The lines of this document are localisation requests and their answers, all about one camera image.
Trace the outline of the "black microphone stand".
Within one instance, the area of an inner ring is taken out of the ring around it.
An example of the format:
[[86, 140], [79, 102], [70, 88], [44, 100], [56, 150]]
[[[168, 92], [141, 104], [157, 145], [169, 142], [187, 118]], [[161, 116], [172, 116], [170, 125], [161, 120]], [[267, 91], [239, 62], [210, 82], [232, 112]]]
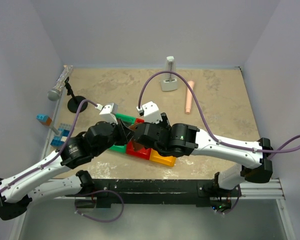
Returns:
[[67, 77], [65, 80], [65, 88], [67, 90], [67, 95], [71, 96], [71, 99], [67, 102], [67, 108], [71, 113], [76, 113], [79, 105], [82, 101], [86, 100], [85, 97], [80, 96], [80, 95], [75, 95], [71, 85], [69, 84], [70, 78]]

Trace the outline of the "white metronome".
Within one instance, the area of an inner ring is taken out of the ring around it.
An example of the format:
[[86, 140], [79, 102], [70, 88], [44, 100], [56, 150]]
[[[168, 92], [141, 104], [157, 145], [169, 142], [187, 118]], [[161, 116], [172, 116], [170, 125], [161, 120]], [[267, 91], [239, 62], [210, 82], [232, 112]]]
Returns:
[[176, 62], [173, 56], [167, 56], [165, 60], [164, 71], [169, 71], [168, 73], [162, 74], [162, 79], [160, 80], [161, 90], [163, 92], [171, 92], [178, 89], [178, 78], [171, 74], [170, 72], [176, 71]]

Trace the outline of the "yellow plastic bin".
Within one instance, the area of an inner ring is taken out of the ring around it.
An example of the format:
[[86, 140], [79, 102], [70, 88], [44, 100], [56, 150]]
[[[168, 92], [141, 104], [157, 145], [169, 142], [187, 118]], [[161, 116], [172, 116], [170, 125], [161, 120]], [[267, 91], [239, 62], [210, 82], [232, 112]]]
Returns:
[[176, 162], [176, 157], [174, 156], [161, 156], [156, 150], [152, 149], [150, 153], [149, 160], [158, 164], [162, 164], [168, 167], [173, 167]]

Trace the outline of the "red plastic bin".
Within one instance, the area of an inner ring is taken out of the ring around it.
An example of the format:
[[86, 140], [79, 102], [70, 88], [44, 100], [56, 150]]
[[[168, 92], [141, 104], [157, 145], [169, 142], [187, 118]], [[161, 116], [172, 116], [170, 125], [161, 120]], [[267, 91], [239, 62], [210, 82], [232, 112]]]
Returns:
[[133, 146], [133, 141], [130, 140], [126, 145], [125, 153], [129, 156], [137, 157], [144, 160], [149, 160], [151, 156], [151, 149], [150, 148], [141, 148], [138, 151], [135, 151]]

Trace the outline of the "green plastic bin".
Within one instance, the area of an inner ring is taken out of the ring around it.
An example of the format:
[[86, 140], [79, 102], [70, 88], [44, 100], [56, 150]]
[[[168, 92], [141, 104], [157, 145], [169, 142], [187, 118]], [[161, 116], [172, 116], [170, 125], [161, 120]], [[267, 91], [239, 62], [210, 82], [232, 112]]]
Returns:
[[[124, 115], [121, 113], [116, 113], [115, 116], [117, 119], [122, 120], [122, 122], [128, 127], [132, 126], [136, 121], [135, 117]], [[125, 145], [113, 145], [112, 147], [109, 148], [109, 150], [125, 154], [126, 148], [127, 148], [126, 144]]]

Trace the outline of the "blue toy brick stack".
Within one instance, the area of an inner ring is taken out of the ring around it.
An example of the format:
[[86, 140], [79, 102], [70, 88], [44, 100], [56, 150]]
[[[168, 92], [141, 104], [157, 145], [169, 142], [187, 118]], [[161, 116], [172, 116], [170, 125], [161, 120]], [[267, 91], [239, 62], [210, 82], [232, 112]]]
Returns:
[[61, 147], [67, 140], [71, 128], [72, 126], [70, 124], [61, 123], [57, 129], [59, 131], [59, 134], [53, 137], [53, 139], [50, 142], [50, 145], [55, 148]]

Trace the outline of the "blue orange toy block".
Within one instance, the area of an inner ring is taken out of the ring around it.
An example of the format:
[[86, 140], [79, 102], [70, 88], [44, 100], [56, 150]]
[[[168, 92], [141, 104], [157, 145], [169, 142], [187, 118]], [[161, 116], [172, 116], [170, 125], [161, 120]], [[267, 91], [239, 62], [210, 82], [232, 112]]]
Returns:
[[52, 119], [48, 115], [45, 115], [45, 114], [38, 114], [36, 116], [36, 119], [44, 126], [49, 127], [52, 123]]

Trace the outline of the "silver glitter microphone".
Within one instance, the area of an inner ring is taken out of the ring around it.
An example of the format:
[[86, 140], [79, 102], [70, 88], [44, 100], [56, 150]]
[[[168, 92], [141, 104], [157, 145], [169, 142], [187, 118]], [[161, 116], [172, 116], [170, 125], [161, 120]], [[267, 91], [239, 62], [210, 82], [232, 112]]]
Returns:
[[72, 74], [73, 70], [74, 67], [72, 65], [64, 66], [64, 69], [56, 80], [54, 87], [47, 93], [47, 98], [50, 101], [55, 102], [61, 98], [63, 89], [66, 85], [66, 80]]

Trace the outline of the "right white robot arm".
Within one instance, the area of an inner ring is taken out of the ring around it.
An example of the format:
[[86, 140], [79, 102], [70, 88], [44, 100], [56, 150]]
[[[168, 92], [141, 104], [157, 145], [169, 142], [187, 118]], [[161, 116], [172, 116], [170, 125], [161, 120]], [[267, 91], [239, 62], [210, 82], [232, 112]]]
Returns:
[[239, 146], [236, 148], [224, 145], [226, 138], [214, 140], [196, 126], [163, 122], [138, 124], [133, 140], [163, 157], [208, 156], [234, 162], [234, 166], [214, 177], [216, 186], [223, 190], [232, 190], [243, 182], [265, 184], [273, 174], [272, 162], [262, 152], [262, 141], [234, 140]]

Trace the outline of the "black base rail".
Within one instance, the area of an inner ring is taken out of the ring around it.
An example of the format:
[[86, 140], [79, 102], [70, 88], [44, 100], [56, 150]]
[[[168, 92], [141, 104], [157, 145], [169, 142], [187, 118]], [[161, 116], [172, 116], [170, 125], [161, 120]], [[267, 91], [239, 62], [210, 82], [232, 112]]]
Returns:
[[94, 179], [93, 183], [92, 192], [114, 191], [126, 205], [210, 207], [213, 201], [229, 201], [242, 195], [238, 187], [224, 190], [212, 179]]

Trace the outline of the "pink toy microphone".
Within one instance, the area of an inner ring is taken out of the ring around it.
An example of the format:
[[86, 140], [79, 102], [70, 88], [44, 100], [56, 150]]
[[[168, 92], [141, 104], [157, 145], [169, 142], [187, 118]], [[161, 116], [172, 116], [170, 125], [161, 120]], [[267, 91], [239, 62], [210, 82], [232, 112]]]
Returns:
[[[188, 85], [190, 86], [190, 89], [193, 90], [194, 86], [195, 86], [195, 82], [190, 80], [187, 82]], [[185, 113], [187, 115], [189, 115], [191, 113], [192, 110], [192, 100], [193, 100], [193, 96], [192, 96], [192, 92], [189, 88], [187, 88], [186, 91], [186, 99], [185, 99]]]

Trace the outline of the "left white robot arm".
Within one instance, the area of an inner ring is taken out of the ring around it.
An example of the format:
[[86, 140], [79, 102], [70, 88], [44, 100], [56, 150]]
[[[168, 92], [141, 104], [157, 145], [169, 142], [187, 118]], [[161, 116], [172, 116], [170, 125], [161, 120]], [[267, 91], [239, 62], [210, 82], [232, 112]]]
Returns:
[[113, 145], [123, 146], [133, 137], [133, 130], [121, 120], [99, 121], [76, 136], [68, 136], [58, 150], [28, 169], [9, 178], [0, 178], [0, 219], [14, 219], [30, 204], [46, 198], [91, 193], [94, 183], [84, 170], [61, 181], [53, 178], [91, 162]]

